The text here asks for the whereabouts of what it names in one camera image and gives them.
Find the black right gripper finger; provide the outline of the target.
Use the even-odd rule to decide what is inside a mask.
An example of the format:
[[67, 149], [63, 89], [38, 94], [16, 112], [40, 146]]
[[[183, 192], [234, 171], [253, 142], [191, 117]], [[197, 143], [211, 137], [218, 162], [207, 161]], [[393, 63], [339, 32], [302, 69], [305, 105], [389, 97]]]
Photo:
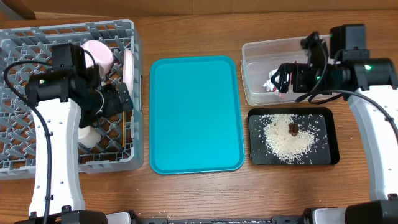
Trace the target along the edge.
[[291, 74], [292, 71], [293, 71], [292, 63], [283, 63], [279, 66], [275, 74], [282, 76], [282, 75]]
[[271, 83], [273, 84], [273, 92], [278, 92], [278, 93], [289, 93], [292, 91], [292, 81], [287, 80], [285, 82], [280, 82], [277, 80], [271, 80]]

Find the wooden chopstick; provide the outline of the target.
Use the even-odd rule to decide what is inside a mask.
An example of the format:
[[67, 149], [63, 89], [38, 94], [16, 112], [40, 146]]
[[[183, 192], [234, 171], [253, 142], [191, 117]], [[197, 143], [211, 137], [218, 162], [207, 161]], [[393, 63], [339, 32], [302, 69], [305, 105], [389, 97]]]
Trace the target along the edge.
[[122, 113], [122, 119], [122, 147], [124, 148], [126, 144], [126, 112]]

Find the pink bowl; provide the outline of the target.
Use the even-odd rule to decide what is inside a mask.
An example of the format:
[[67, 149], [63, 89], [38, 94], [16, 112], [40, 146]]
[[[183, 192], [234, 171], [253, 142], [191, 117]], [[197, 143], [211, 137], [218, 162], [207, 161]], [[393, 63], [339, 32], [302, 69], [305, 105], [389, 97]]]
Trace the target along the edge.
[[111, 71], [114, 61], [110, 48], [98, 40], [88, 40], [81, 47], [93, 56], [96, 64], [99, 66], [101, 78], [105, 79], [106, 74]]

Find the large white round plate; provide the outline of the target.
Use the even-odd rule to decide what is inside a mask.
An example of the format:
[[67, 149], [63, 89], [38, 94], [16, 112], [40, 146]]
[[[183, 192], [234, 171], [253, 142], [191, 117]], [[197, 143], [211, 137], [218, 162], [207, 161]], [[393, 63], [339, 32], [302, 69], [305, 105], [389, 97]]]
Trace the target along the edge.
[[124, 51], [123, 82], [126, 84], [130, 98], [134, 99], [134, 54], [129, 50]]

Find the white plastic cup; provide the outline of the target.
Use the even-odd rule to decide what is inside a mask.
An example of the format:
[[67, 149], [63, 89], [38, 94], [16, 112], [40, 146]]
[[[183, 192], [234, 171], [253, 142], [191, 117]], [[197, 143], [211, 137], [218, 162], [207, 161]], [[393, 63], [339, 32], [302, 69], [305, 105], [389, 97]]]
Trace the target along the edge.
[[87, 148], [95, 147], [101, 141], [101, 135], [95, 128], [87, 126], [78, 128], [78, 142]]

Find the rice and food scraps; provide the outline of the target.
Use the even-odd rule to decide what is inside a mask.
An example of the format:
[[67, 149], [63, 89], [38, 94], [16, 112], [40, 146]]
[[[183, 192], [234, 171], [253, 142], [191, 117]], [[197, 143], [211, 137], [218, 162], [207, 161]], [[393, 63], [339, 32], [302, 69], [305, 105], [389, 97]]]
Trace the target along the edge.
[[248, 119], [251, 160], [256, 165], [325, 165], [331, 162], [325, 117], [264, 114]]

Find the red snack wrapper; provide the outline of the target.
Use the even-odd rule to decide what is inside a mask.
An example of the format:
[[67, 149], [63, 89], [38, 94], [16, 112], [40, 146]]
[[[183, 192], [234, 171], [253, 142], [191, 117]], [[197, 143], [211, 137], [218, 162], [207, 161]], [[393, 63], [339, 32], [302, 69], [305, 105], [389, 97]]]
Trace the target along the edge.
[[291, 80], [292, 81], [292, 76], [291, 76], [291, 74], [282, 75], [282, 76], [275, 74], [275, 75], [273, 75], [271, 77], [271, 80], [277, 80], [277, 81], [280, 81], [280, 82], [285, 82], [287, 80]]

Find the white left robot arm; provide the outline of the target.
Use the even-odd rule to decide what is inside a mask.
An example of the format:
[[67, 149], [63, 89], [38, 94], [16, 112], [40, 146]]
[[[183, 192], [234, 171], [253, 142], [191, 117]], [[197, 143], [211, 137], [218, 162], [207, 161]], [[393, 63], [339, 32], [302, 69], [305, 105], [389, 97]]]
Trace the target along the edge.
[[108, 223], [85, 208], [78, 176], [78, 132], [133, 108], [132, 85], [105, 83], [114, 56], [105, 44], [58, 44], [44, 73], [19, 98], [34, 116], [35, 189], [29, 223]]

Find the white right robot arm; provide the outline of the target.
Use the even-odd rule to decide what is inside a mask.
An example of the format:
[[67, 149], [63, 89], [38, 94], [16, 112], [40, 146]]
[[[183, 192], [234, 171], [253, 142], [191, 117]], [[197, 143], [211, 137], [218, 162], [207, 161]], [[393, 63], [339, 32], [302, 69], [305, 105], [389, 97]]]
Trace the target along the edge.
[[271, 76], [281, 93], [299, 93], [297, 103], [317, 95], [349, 103], [366, 154], [370, 202], [346, 208], [307, 208], [301, 223], [397, 223], [397, 72], [388, 58], [371, 58], [363, 24], [330, 29], [301, 39], [308, 62], [283, 63]]

